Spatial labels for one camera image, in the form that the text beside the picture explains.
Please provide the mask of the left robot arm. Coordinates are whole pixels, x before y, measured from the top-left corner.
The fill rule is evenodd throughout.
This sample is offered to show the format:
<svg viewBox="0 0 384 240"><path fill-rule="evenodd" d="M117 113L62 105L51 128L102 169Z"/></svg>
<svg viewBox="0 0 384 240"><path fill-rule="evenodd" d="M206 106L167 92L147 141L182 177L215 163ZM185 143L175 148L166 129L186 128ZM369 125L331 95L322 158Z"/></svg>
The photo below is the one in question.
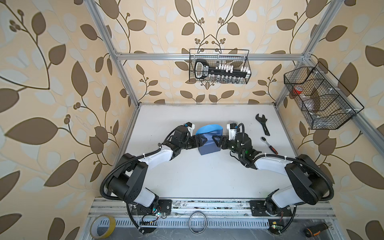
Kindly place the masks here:
<svg viewBox="0 0 384 240"><path fill-rule="evenodd" d="M171 131L155 151L139 156L124 154L119 165L103 179L100 195L107 200L156 208L159 197L143 187L147 171L173 160L182 150L204 146L207 138L203 135L193 136L193 129L193 124L186 123Z"/></svg>

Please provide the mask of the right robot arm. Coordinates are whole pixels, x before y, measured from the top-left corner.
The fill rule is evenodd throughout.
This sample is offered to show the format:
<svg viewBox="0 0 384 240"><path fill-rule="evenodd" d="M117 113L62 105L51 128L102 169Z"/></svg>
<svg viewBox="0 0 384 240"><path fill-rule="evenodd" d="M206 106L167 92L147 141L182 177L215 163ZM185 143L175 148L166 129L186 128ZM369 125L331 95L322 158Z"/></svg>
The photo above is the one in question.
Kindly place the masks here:
<svg viewBox="0 0 384 240"><path fill-rule="evenodd" d="M245 133L238 133L234 138L214 135L212 139L217 147L237 154L235 158L244 167L288 177L288 187L277 189L265 198L262 209L270 216L278 215L291 205L316 205L334 197L332 181L307 155L288 158L276 154L262 154L253 149L252 141Z"/></svg>

